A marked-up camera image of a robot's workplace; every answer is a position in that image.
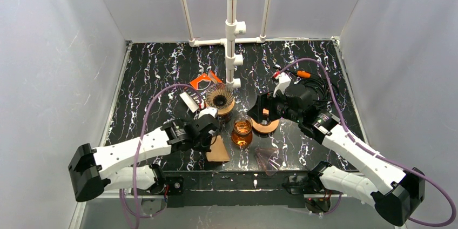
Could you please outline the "brown paper coffee filter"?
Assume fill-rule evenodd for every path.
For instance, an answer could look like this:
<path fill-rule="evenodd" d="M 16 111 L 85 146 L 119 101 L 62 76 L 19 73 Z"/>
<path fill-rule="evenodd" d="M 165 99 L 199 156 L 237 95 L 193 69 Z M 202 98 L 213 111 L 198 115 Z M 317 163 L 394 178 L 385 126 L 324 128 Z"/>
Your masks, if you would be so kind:
<path fill-rule="evenodd" d="M 228 162 L 231 160 L 221 136 L 216 136 L 212 140 L 210 152 L 206 152 L 206 159 L 209 162 Z"/>

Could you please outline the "clear glass ribbed dripper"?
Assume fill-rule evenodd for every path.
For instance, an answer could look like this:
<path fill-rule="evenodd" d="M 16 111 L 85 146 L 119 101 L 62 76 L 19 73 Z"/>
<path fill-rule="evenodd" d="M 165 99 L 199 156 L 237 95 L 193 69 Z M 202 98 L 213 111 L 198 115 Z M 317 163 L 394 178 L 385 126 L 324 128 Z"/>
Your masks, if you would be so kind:
<path fill-rule="evenodd" d="M 225 109 L 234 101 L 233 89 L 224 83 L 212 84 L 205 92 L 205 99 L 208 106 Z"/>

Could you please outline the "wooden ring dripper holder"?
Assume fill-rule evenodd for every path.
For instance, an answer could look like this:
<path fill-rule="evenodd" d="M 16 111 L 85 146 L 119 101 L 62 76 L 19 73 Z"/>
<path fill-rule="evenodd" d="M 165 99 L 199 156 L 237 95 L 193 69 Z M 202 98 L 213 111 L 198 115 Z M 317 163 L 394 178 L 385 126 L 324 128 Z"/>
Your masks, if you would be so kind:
<path fill-rule="evenodd" d="M 223 95 L 217 95 L 215 97 L 206 100 L 206 104 L 209 107 L 218 109 L 218 115 L 224 116 L 229 114 L 234 108 L 235 101 L 233 97 L 225 97 Z"/>

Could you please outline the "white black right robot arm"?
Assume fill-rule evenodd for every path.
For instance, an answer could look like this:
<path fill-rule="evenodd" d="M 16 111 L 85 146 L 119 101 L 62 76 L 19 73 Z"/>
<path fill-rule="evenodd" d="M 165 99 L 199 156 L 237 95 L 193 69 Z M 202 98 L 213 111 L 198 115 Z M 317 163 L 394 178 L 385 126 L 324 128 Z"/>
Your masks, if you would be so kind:
<path fill-rule="evenodd" d="M 305 176 L 283 184 L 290 194 L 331 190 L 344 193 L 374 207 L 385 221 L 402 226 L 422 203 L 425 181 L 413 172 L 385 163 L 379 154 L 349 131 L 340 119 L 318 107 L 318 94 L 301 84 L 257 96 L 248 116 L 255 122 L 280 118 L 297 123 L 307 137 L 350 162 L 363 176 L 357 176 L 321 161 Z"/>

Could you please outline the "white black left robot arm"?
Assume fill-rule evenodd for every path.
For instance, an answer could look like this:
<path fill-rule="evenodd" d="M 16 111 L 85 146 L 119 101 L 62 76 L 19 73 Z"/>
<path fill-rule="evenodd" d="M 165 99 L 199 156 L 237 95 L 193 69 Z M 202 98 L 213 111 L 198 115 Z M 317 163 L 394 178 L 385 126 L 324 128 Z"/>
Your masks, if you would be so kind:
<path fill-rule="evenodd" d="M 136 188 L 159 193 L 165 177 L 158 165 L 140 167 L 143 161 L 175 152 L 210 151 L 212 138 L 220 123 L 212 114 L 196 120 L 173 120 L 161 127 L 122 143 L 92 147 L 89 143 L 77 147 L 68 171 L 79 203 L 99 197 L 104 191 Z"/>

